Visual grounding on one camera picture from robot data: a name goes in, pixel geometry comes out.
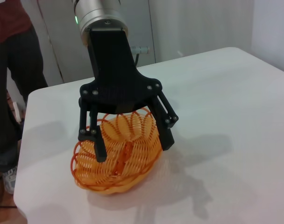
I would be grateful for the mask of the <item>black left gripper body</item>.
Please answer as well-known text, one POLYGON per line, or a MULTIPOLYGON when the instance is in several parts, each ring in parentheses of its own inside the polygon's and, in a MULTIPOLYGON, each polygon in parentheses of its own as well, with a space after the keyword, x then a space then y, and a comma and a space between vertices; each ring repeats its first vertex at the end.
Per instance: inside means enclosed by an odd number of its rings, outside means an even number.
POLYGON ((157 106, 161 83, 138 71, 124 31, 90 31, 87 48, 94 80, 80 87, 81 112, 121 114, 157 106))

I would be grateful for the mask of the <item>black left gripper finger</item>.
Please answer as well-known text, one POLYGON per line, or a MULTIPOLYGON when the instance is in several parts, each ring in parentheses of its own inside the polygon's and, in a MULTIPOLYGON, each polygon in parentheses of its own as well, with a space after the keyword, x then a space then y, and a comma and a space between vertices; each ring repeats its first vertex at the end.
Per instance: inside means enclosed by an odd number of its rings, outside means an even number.
POLYGON ((80 107, 78 140, 92 141, 94 143, 97 162, 105 162, 107 159, 107 151, 100 126, 97 125, 97 105, 86 102, 84 98, 79 98, 78 102, 80 107))
POLYGON ((178 121, 178 116, 162 91, 149 99, 149 109, 156 120, 162 149, 169 150, 175 142, 171 128, 178 121))

